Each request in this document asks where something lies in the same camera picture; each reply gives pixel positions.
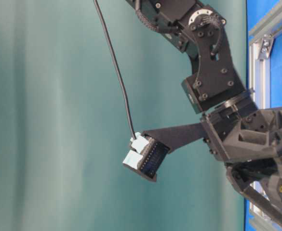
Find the wire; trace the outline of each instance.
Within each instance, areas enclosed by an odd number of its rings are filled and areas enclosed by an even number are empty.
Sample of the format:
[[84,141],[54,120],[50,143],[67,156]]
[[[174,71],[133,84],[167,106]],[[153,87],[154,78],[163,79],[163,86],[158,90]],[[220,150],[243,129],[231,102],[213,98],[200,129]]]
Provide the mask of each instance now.
[[128,102],[126,88],[125,88],[125,85],[123,83],[123,80],[122,80],[122,77],[121,77],[121,71],[120,71],[120,69],[118,67],[118,63],[117,63],[117,59],[116,59],[116,56],[115,56],[115,52],[114,52],[114,49],[113,49],[113,46],[112,46],[112,43],[111,43],[110,36],[108,34],[108,31],[107,31],[106,22],[105,22],[105,20],[103,18],[103,15],[101,13],[98,1],[97,0],[93,0],[93,1],[94,1],[94,5],[96,7],[96,10],[98,12],[98,15],[99,15],[99,18],[100,18],[100,21],[101,21],[101,24],[102,24],[102,28],[103,28],[104,34],[105,34],[106,39],[107,39],[107,44],[108,44],[108,47],[109,47],[110,52],[111,52],[111,56],[112,56],[113,64],[115,66],[115,70],[116,70],[116,73],[117,73],[118,81],[119,81],[120,86],[121,86],[123,98],[124,98],[124,101],[125,101],[126,114],[127,114],[127,118],[128,118],[128,124],[129,124],[129,128],[130,128],[130,131],[131,131],[131,135],[132,135],[132,138],[134,140],[136,140],[136,136],[135,136],[135,132],[134,132],[133,124],[132,124],[132,119],[131,119],[131,113],[130,113],[130,107],[129,107],[129,102]]
[[203,17],[203,23],[205,23],[205,25],[212,24],[214,27],[216,27],[219,30],[218,40],[216,44],[213,46],[213,50],[211,51],[211,55],[214,56],[219,52],[223,43],[223,39],[225,35],[223,24],[217,17],[213,17],[213,16]]
[[167,28],[159,28],[158,26],[152,24],[149,19],[143,15],[142,11],[141,11],[141,0],[136,0],[135,1],[135,13],[137,15],[137,17],[139,18],[139,20],[150,30],[155,31],[157,33],[160,34],[172,34],[178,31],[178,27],[177,26],[170,26]]

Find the green fabric background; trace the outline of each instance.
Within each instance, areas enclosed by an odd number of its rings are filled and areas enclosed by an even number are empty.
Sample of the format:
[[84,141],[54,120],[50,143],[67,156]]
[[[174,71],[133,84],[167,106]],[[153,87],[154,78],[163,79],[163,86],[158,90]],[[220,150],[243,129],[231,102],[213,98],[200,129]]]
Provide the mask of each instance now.
[[[100,0],[135,129],[196,123],[186,55],[124,0]],[[212,0],[245,77],[244,0]],[[243,199],[201,142],[156,184],[121,164],[130,138],[91,0],[0,0],[0,231],[241,231]]]

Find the robotic arm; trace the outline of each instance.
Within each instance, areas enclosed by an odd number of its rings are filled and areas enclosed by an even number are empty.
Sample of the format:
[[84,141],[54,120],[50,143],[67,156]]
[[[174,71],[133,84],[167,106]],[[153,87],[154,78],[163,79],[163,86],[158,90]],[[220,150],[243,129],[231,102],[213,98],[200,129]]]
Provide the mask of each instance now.
[[[201,122],[137,133],[123,164],[150,181],[167,154],[203,138],[233,188],[282,226],[282,108],[259,110],[234,69],[218,12],[198,0],[126,0],[191,60],[182,86]],[[268,198],[250,185],[259,181]]]

